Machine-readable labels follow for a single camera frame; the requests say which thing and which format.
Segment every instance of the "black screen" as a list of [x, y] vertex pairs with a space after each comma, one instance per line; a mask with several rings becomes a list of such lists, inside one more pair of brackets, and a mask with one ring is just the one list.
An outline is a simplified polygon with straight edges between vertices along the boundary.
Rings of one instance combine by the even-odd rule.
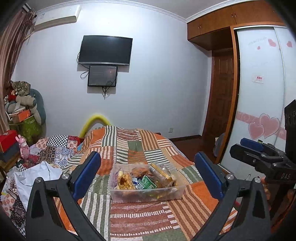
[[121, 64], [129, 65], [133, 39], [100, 35], [83, 37], [80, 64]]
[[88, 86], [116, 86], [117, 66], [91, 65]]

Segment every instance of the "brown curtain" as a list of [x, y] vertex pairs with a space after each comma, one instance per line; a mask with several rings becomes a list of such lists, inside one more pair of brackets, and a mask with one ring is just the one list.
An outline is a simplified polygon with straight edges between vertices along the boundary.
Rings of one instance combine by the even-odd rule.
[[4, 97], [8, 93], [17, 58], [27, 32], [33, 24], [35, 11], [20, 10], [0, 37], [0, 134], [9, 129], [4, 109]]

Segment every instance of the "patchwork quilt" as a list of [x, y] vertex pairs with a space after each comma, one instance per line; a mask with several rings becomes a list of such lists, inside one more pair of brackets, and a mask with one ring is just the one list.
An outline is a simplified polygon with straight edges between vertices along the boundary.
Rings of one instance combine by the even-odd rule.
[[[217, 205], [201, 175], [172, 142], [142, 129], [104, 126], [90, 132], [75, 149], [65, 169], [70, 173], [87, 156], [97, 151], [102, 158], [85, 197], [78, 201], [94, 227], [106, 240], [190, 240], [203, 226]], [[171, 163], [187, 184], [181, 200], [148, 203], [116, 203], [107, 189], [114, 163]], [[58, 198], [56, 206], [67, 230], [75, 233]], [[221, 233], [230, 229], [237, 211], [232, 209]]]
[[[73, 156], [74, 149], [80, 144], [78, 137], [56, 135], [40, 139], [30, 147], [28, 164], [19, 164], [17, 172], [33, 167], [42, 161], [46, 161], [55, 168], [64, 169], [69, 159]], [[1, 204], [12, 222], [25, 236], [26, 211], [17, 193], [13, 175], [6, 180], [5, 187], [8, 189], [5, 195], [1, 196]]]

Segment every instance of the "wooden floor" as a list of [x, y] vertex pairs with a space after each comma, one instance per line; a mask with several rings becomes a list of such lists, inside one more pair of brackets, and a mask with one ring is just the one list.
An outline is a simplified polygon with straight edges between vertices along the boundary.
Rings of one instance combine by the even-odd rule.
[[176, 141], [173, 143], [192, 162], [194, 162], [195, 154], [199, 151], [203, 151], [212, 162], [216, 160], [213, 154], [213, 148], [204, 143], [202, 138]]

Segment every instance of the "metal screw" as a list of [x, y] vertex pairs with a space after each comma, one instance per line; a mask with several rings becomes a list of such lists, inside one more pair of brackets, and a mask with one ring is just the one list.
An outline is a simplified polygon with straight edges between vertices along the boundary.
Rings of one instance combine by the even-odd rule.
[[227, 178], [228, 180], [232, 180], [232, 179], [234, 179], [234, 175], [232, 175], [232, 174], [227, 174], [227, 175], [226, 175], [226, 178]]
[[70, 175], [69, 175], [68, 173], [65, 173], [65, 174], [62, 175], [62, 179], [68, 179], [69, 176], [70, 176]]
[[41, 182], [41, 180], [42, 180], [42, 177], [37, 177], [37, 178], [35, 179], [35, 182], [39, 183], [39, 182]]
[[254, 180], [255, 180], [255, 182], [257, 182], [257, 183], [261, 183], [261, 180], [260, 180], [260, 178], [258, 178], [258, 177], [254, 178]]

